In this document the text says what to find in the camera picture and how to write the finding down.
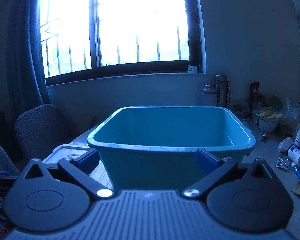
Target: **window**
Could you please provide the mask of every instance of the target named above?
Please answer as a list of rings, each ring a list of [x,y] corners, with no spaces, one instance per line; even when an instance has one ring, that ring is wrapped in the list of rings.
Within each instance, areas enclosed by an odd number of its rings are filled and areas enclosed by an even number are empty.
[[[196,0],[40,0],[47,85],[201,64]]]

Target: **pink water bottle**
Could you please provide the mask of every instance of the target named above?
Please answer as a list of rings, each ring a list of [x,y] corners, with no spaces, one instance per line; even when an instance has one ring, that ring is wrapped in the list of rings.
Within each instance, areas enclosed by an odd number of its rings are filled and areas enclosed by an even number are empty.
[[[206,83],[202,89],[203,106],[217,105],[217,89],[215,83]]]

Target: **tabletop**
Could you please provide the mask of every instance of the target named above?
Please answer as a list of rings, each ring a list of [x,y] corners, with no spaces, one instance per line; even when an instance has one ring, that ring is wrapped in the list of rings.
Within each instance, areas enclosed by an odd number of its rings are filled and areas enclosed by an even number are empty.
[[[281,136],[270,133],[267,137],[267,140],[263,143],[261,142],[261,137],[263,132],[259,129],[258,125],[255,124],[252,120],[247,122],[249,128],[252,131],[252,134],[256,138],[255,149],[251,152],[250,156],[244,156],[242,163],[252,163],[255,158],[264,158],[270,167],[274,170],[275,174],[278,176],[287,192],[290,194],[294,210],[293,215],[288,223],[287,230],[300,240],[300,196],[296,195],[291,191],[291,189],[299,182],[298,177],[295,175],[294,171],[290,167],[288,171],[283,171],[275,167],[276,161],[279,156],[282,156],[281,153],[277,151],[278,144],[283,139]],[[70,144],[88,146],[87,145],[87,136],[95,129],[95,127],[86,131],[76,139],[74,139]],[[68,150],[69,154],[76,154],[76,151],[80,150]],[[113,189],[111,181],[108,177],[106,169],[100,160],[99,165],[95,170],[90,174],[95,180],[103,184],[104,186]]]

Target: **bowl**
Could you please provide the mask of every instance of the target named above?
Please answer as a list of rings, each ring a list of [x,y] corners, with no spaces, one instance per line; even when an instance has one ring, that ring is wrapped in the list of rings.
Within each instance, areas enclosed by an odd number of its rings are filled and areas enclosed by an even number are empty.
[[[263,132],[273,132],[280,120],[259,116],[259,128]]]

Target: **window pane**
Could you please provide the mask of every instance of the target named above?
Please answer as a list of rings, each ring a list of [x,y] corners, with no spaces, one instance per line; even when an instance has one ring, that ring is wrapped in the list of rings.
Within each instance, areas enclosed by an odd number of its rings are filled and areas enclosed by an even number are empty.
[[[189,59],[184,0],[98,2],[102,66]]]
[[[91,68],[89,0],[40,0],[40,25],[45,77]]]

